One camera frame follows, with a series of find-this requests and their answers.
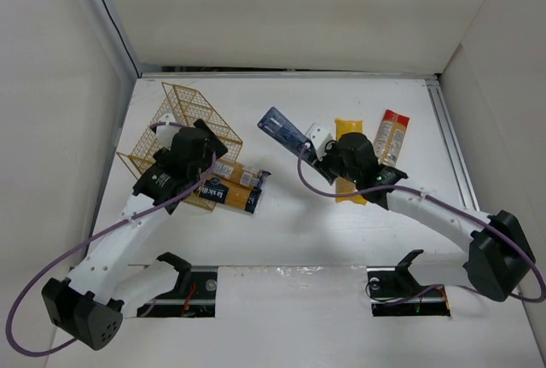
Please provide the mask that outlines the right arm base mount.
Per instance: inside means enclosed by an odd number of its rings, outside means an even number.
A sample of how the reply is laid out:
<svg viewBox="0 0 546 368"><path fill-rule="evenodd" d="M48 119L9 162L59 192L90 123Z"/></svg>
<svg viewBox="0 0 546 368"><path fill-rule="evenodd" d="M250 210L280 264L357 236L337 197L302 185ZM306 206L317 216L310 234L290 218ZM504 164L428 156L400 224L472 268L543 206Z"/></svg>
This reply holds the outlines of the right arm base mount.
<svg viewBox="0 0 546 368"><path fill-rule="evenodd" d="M407 271L394 267L369 267L364 290L377 318L451 315L442 284L419 285Z"/></svg>

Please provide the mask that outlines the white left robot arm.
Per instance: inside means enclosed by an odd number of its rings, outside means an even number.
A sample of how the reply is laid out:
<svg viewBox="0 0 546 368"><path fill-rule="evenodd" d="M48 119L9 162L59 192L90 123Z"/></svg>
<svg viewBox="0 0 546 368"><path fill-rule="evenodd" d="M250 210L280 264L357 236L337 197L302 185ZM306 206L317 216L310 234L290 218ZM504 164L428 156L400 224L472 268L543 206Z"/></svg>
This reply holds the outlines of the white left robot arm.
<svg viewBox="0 0 546 368"><path fill-rule="evenodd" d="M143 303L189 279L190 264L172 253L131 277L125 272L140 247L205 183L216 159L228 151L202 119L190 126L162 120L150 128L164 146L134 184L119 225L64 279L51 278L42 289L51 322L93 350L106 347Z"/></svg>

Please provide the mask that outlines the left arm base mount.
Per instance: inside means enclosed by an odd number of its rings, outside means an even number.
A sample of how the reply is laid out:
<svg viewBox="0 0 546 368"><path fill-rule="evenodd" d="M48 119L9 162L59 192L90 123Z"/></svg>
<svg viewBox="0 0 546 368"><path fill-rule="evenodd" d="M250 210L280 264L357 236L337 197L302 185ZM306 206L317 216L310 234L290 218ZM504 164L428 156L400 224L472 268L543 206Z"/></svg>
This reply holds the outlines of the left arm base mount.
<svg viewBox="0 0 546 368"><path fill-rule="evenodd" d="M137 309L138 318L214 318L217 267L197 267L183 292L173 290Z"/></svg>

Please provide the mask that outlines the blue pasta box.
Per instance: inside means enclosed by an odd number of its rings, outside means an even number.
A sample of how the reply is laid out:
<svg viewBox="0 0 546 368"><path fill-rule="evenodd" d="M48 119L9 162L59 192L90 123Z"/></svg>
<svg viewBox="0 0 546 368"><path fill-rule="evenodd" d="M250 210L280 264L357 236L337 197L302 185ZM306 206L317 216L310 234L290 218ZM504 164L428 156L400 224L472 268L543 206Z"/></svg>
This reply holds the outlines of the blue pasta box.
<svg viewBox="0 0 546 368"><path fill-rule="evenodd" d="M296 157L301 151L304 151L303 161L310 165L318 162L311 140L277 108L271 107L260 119L257 126Z"/></svg>

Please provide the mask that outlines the yellow pasta bag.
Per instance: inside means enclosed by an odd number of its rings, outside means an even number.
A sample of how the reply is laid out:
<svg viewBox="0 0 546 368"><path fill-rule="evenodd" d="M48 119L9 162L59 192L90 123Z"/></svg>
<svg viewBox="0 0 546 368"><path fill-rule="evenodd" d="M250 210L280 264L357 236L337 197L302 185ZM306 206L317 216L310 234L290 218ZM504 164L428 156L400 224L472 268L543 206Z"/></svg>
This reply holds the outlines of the yellow pasta bag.
<svg viewBox="0 0 546 368"><path fill-rule="evenodd" d="M358 132L363 134L363 122L361 120L342 120L336 119L336 139L339 140L342 135L350 132ZM335 192L337 194L346 195L355 192L357 189L355 184L343 178L337 178L335 181ZM366 205L367 201L360 195L336 197L337 203L351 202L358 205Z"/></svg>

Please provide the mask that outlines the dark blue spaghetti bag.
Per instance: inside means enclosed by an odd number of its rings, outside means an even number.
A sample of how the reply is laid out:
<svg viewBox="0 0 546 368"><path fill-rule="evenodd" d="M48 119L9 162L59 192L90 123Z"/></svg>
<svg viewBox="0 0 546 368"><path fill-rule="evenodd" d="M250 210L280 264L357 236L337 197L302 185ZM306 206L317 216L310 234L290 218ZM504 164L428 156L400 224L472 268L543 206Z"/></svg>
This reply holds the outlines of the dark blue spaghetti bag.
<svg viewBox="0 0 546 368"><path fill-rule="evenodd" d="M261 195L262 190L250 190L226 179L213 176L187 199L187 203L209 211L212 211L217 204L222 204L235 210L254 214Z"/></svg>

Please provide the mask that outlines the blue-topped spaghetti bag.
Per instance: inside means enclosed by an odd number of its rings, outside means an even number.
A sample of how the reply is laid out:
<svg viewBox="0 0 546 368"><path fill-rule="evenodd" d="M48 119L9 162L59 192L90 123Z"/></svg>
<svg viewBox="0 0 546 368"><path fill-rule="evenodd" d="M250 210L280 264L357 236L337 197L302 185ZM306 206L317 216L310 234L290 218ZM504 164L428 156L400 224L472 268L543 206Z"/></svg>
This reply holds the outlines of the blue-topped spaghetti bag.
<svg viewBox="0 0 546 368"><path fill-rule="evenodd" d="M212 172L249 190L261 190L271 172L262 169L254 169L251 166L243 165L236 161L216 161Z"/></svg>

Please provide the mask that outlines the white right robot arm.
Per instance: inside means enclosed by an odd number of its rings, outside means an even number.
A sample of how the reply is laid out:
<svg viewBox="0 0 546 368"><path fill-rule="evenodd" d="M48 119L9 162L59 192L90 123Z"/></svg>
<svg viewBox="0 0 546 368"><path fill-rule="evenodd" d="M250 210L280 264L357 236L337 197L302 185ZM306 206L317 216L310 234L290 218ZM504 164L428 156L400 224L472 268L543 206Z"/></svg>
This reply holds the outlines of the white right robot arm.
<svg viewBox="0 0 546 368"><path fill-rule="evenodd" d="M545 281L517 218L500 211L489 214L441 201L435 193L411 182L393 166L379 162L365 135L349 132L333 139L316 129L311 134L319 166L351 182L356 194L387 211L401 214L453 242L463 253L457 269L466 288L493 301L505 301L528 274L540 290Z"/></svg>

